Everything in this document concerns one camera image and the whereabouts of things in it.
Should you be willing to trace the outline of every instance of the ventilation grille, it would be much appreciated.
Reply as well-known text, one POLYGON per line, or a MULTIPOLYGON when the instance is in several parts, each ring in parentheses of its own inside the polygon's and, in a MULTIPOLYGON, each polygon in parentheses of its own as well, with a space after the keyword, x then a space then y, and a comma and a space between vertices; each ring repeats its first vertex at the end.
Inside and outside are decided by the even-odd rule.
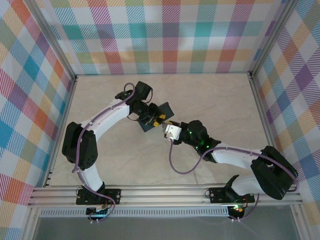
MULTIPOLYGON (((228 216, 228 207, 116 207, 110 217, 222 217, 228 216)), ((41 218, 61 217, 85 217, 86 208, 65 207, 65 208, 44 208, 41 211, 41 218)))

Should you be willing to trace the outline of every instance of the beige floor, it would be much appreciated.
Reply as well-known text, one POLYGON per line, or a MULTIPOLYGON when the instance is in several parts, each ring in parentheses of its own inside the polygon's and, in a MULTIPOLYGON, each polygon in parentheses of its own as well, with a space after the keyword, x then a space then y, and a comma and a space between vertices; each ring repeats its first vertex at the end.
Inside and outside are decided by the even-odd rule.
MULTIPOLYGON (((143 81, 153 88, 152 102, 169 102, 177 122, 200 120, 214 139, 244 148, 264 148, 267 140, 245 74, 155 74, 81 76, 67 118, 80 123, 105 108, 127 82, 143 81)), ((127 118, 98 142, 97 166, 106 185, 225 183, 248 171, 203 161, 194 173, 176 174, 169 165, 170 142, 160 127, 146 133, 127 118)), ((190 170, 199 159, 192 147, 173 148, 173 164, 190 170)), ((51 185, 79 185, 73 165, 57 156, 51 185)))

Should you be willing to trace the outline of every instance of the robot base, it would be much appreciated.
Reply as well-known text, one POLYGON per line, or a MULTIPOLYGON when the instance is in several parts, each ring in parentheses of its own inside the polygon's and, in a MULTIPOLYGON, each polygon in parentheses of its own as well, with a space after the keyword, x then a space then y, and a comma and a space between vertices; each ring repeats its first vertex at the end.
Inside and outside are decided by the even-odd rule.
MULTIPOLYGON (((120 203, 121 199, 121 189, 107 189, 105 186, 105 183, 102 184, 100 189, 96 191, 99 194, 108 196, 112 198, 115 201, 115 204, 118 205, 120 203)), ((111 200, 107 200, 102 196, 98 196, 88 189, 86 189, 84 186, 81 186, 81 189, 79 189, 76 192, 77 198, 76 198, 76 205, 109 205, 113 204, 111 200)))
POLYGON ((246 194, 244 196, 236 196, 234 199, 231 199, 226 194, 225 187, 212 187, 209 188, 209 196, 210 203, 212 204, 220 204, 220 203, 237 203, 237 204, 245 204, 245 203, 254 203, 255 197, 254 195, 246 194))

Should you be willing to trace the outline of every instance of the plaid wallpaper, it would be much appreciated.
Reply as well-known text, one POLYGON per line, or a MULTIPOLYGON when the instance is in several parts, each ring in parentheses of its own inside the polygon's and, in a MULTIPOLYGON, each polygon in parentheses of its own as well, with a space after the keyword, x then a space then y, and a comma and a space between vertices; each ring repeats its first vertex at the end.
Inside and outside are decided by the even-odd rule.
POLYGON ((258 74, 277 147, 320 239, 320 0, 300 0, 258 74))
POLYGON ((259 48, 258 48, 258 50, 256 51, 256 53, 254 55, 253 61, 251 62, 250 68, 248 70, 249 72, 253 70, 253 68, 254 68, 254 66, 255 66, 255 64, 256 64, 259 56, 260 56, 261 51, 266 46, 271 33, 274 31, 275 27, 277 26, 276 22, 279 19, 279 17, 281 16, 281 13, 283 12, 287 1, 288 0, 281 0, 281 3, 279 5, 278 9, 276 10, 276 13, 274 14, 274 16, 272 18, 272 21, 271 21, 267 31, 265 32, 265 34, 263 36, 263 39, 262 39, 262 41, 261 41, 261 43, 259 45, 259 48))
POLYGON ((0 240, 18 238, 71 83, 23 0, 0 0, 0 240))
POLYGON ((88 75, 247 72, 285 0, 37 2, 88 75))

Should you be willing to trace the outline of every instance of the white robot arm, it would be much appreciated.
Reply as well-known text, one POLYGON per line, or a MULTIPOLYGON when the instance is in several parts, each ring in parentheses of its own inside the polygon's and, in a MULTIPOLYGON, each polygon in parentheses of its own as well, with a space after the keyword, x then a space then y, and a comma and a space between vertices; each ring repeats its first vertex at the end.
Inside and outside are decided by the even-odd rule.
POLYGON ((272 146, 264 149, 235 148, 209 137, 207 129, 199 120, 189 123, 169 121, 162 127, 164 137, 171 140, 171 167, 178 174, 188 174, 200 163, 199 160, 188 172, 179 172, 174 168, 171 161, 172 147, 181 143, 191 145, 205 161, 230 164, 251 171, 250 175, 233 176, 226 184, 225 190, 230 199, 263 193, 281 200, 290 191, 291 185, 297 183, 296 169, 272 146))
MULTIPOLYGON (((114 99, 112 103, 106 107, 109 108, 114 106, 115 104, 120 103, 120 99, 114 99)), ((95 135, 95 140, 98 142, 100 137, 114 124, 116 124, 121 119, 126 118, 130 114, 130 106, 126 103, 121 104, 120 106, 108 111, 100 118, 98 118, 94 123, 92 123, 88 128, 87 131, 93 131, 95 135)), ((84 128, 88 123, 91 122, 93 118, 90 118, 86 121, 81 123, 81 127, 84 128)), ((97 191, 103 185, 103 181, 101 180, 96 163, 94 163, 91 167, 85 170, 79 170, 79 174, 82 175, 82 179, 86 183, 88 187, 92 190, 97 191)))
POLYGON ((112 103, 96 116, 80 124, 71 122, 67 126, 62 154, 70 163, 75 164, 74 171, 78 172, 81 181, 94 192, 104 188, 95 162, 98 158, 97 142, 109 128, 131 113, 135 113, 139 116, 138 123, 146 132, 173 116, 167 102, 160 106, 154 103, 148 104, 151 99, 149 102, 144 102, 150 92, 152 97, 152 88, 139 81, 134 90, 117 94, 112 103))

